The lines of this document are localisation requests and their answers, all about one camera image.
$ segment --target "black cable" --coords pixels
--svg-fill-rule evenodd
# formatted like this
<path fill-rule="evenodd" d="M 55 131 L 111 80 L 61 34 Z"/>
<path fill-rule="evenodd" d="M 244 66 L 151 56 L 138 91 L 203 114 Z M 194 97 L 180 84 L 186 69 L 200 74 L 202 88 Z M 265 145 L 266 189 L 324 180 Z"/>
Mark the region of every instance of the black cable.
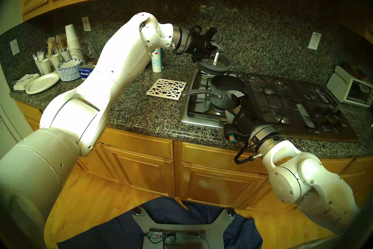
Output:
<path fill-rule="evenodd" d="M 249 142 L 245 142 L 245 145 L 244 147 L 238 152 L 238 154 L 236 154 L 236 156 L 234 157 L 234 162 L 238 165 L 241 165 L 241 164 L 244 164 L 248 161 L 253 161 L 254 158 L 253 156 L 249 156 L 247 159 L 243 159 L 243 160 L 238 160 L 238 158 L 244 153 L 245 149 L 247 147 L 253 147 L 253 146 L 257 146 L 257 145 L 260 145 L 262 144 L 263 142 L 267 141 L 267 140 L 270 140 L 270 139 L 273 139 L 274 141 L 278 141 L 279 140 L 279 137 L 278 136 L 273 136 L 273 137 L 269 137 L 269 138 L 264 138 L 262 140 L 260 140 L 259 142 L 255 143 L 255 144 L 252 144 L 249 146 Z"/>
<path fill-rule="evenodd" d="M 206 243 L 207 243 L 207 240 L 205 239 L 205 241 L 206 241 Z M 209 249 L 210 249 L 210 245 L 207 243 L 207 246 L 209 247 Z"/>
<path fill-rule="evenodd" d="M 153 243 L 153 244 L 158 244 L 158 243 L 160 243 L 160 242 L 162 242 L 163 241 L 163 243 L 164 243 L 164 241 L 166 240 L 166 237 L 167 236 L 165 236 L 164 238 L 162 238 L 162 240 L 160 240 L 160 241 L 158 241 L 158 242 L 153 242 L 152 240 L 150 240 L 150 237 L 147 235 L 148 233 L 146 233 L 146 237 L 148 237 L 148 239 L 149 239 L 149 241 L 151 242 L 151 243 Z"/>
<path fill-rule="evenodd" d="M 145 233 L 145 234 L 143 234 L 143 235 L 140 236 L 140 240 L 139 240 L 139 241 L 140 241 L 140 244 L 139 244 L 139 248 L 138 248 L 138 249 L 140 249 L 140 247 L 141 247 L 141 238 L 143 238 L 143 240 L 144 240 L 145 236 L 148 237 L 149 241 L 150 241 L 151 243 L 153 243 L 153 244 L 158 244 L 158 243 L 160 243 L 160 242 L 163 241 L 163 248 L 164 248 L 164 241 L 166 240 L 167 236 L 165 236 L 164 238 L 162 238 L 162 240 L 160 240 L 160 241 L 158 241 L 158 242 L 153 242 L 152 240 L 150 240 L 150 237 L 148 236 L 148 234 L 149 234 L 149 232 L 148 232 L 148 233 Z"/>
<path fill-rule="evenodd" d="M 199 33 L 198 33 L 198 35 L 200 35 L 201 32 L 202 32 L 202 28 L 201 28 L 200 25 L 195 25 L 195 26 L 193 26 L 193 28 L 192 28 L 190 31 L 193 31 L 194 28 L 196 28 L 196 27 L 200 30 Z M 176 48 L 172 49 L 172 52 L 173 52 L 175 55 L 181 55 L 181 54 L 184 53 L 184 51 L 186 50 L 187 45 L 188 45 L 189 37 L 190 37 L 190 32 L 188 31 L 188 35 L 187 35 L 187 39 L 186 39 L 186 41 L 185 41 L 185 45 L 184 45 L 184 49 L 183 49 L 183 51 L 178 52 Z"/>

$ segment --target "patterned paper bowl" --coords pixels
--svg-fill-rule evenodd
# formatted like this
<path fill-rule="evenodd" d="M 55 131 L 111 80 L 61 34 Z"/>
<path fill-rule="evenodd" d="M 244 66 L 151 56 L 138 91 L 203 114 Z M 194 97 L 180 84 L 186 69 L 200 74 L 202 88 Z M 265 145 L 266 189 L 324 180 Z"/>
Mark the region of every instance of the patterned paper bowl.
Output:
<path fill-rule="evenodd" d="M 80 78 L 79 65 L 81 60 L 78 58 L 70 59 L 58 65 L 58 74 L 62 81 L 72 81 Z"/>

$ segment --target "gas stove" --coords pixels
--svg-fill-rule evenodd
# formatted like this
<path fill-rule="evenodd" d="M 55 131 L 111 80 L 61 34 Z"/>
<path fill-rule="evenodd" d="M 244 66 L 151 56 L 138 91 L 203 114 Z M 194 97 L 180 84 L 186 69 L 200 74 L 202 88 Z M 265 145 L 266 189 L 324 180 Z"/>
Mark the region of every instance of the gas stove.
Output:
<path fill-rule="evenodd" d="M 245 83 L 241 105 L 253 104 L 258 117 L 281 135 L 308 140 L 359 141 L 337 102 L 320 85 L 252 73 L 230 71 L 228 74 Z M 196 69 L 188 89 L 206 90 L 213 77 Z M 214 107 L 208 94 L 185 96 L 180 120 L 215 128 L 223 128 L 228 122 L 225 111 Z"/>

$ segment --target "reynolds box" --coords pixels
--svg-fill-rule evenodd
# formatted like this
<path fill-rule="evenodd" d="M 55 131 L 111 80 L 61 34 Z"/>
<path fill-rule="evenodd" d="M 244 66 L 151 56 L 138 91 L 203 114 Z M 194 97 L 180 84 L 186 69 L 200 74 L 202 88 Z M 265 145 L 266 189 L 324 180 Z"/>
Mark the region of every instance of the reynolds box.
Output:
<path fill-rule="evenodd" d="M 86 80 L 88 75 L 91 74 L 95 66 L 82 64 L 79 66 L 80 77 Z"/>

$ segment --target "white trivet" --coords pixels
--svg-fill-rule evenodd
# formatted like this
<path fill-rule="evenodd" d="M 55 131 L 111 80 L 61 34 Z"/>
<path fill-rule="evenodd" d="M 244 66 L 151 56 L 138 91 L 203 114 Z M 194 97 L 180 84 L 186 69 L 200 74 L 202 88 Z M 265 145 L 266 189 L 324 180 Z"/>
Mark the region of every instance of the white trivet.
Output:
<path fill-rule="evenodd" d="M 146 93 L 147 95 L 179 100 L 181 92 L 184 90 L 186 82 L 158 79 L 156 83 Z"/>

